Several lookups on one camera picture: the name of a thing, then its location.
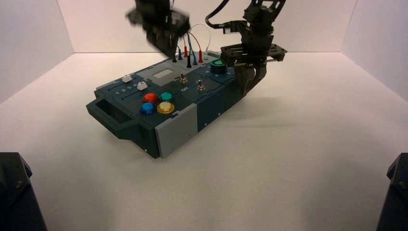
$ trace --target red wire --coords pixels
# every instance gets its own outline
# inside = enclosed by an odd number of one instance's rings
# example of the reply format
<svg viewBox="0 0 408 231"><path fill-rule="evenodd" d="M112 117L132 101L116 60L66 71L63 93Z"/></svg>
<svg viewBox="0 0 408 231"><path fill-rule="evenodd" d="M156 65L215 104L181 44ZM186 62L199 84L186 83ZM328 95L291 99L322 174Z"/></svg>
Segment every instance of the red wire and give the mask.
<svg viewBox="0 0 408 231"><path fill-rule="evenodd" d="M200 46L200 44L198 43L198 40L195 38L195 36L192 34L192 33L190 33L190 32L188 32L189 34L191 34L192 36L193 36L193 38L195 39L195 41L197 42L197 44L198 44L198 48L200 48L200 50L201 50L201 46Z"/></svg>

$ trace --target black cable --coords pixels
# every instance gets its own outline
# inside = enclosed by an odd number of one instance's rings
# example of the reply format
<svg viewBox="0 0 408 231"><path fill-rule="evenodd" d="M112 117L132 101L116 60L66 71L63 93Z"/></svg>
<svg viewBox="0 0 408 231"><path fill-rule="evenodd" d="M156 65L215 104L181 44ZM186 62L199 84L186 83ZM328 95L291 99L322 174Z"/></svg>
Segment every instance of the black cable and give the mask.
<svg viewBox="0 0 408 231"><path fill-rule="evenodd" d="M222 8L224 8L224 6L228 3L228 1L229 0L223 0L221 4L213 12L211 12L209 15L207 15L207 17L205 17L205 23L207 23L209 27L214 28L214 29L220 29L224 26L223 24L212 24L209 21L209 19L212 18L214 15L216 15L218 12L220 12Z"/></svg>

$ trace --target white table surface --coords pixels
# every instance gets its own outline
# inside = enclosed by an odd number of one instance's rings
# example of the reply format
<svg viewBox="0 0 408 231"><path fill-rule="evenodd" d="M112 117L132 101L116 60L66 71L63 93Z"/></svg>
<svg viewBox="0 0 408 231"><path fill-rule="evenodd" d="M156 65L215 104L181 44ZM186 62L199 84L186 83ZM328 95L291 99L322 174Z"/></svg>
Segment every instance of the white table surface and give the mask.
<svg viewBox="0 0 408 231"><path fill-rule="evenodd" d="M74 54L0 105L50 231L374 230L408 150L408 102L340 53L289 53L166 159L85 105L157 53Z"/></svg>

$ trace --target white wall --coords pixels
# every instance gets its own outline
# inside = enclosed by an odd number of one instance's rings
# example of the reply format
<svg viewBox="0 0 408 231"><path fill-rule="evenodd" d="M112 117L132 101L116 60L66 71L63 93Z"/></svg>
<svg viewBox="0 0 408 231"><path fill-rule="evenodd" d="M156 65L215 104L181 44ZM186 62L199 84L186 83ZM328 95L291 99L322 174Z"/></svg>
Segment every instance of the white wall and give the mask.
<svg viewBox="0 0 408 231"><path fill-rule="evenodd" d="M0 0L0 102L72 53L55 0Z"/></svg>
<svg viewBox="0 0 408 231"><path fill-rule="evenodd" d="M408 1L358 0L342 52L408 100Z"/></svg>
<svg viewBox="0 0 408 231"><path fill-rule="evenodd" d="M134 0L58 0L75 52L155 51L140 27L133 28L125 13ZM212 21L241 20L250 0L231 0ZM340 51L356 0L288 0L275 23L277 44L289 51ZM190 13L191 24L204 22L221 0L175 0L175 8ZM207 31L194 29L204 47ZM239 35L211 29L210 49L240 42Z"/></svg>

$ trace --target red button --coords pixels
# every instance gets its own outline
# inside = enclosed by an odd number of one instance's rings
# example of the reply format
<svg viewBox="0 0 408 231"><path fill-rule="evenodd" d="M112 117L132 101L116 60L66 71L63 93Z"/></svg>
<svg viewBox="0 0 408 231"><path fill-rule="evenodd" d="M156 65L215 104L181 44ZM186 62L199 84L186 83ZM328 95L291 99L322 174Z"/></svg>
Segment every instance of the red button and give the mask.
<svg viewBox="0 0 408 231"><path fill-rule="evenodd" d="M156 103L158 100L158 97L154 93L147 93L143 97L143 102L149 102L149 103Z"/></svg>

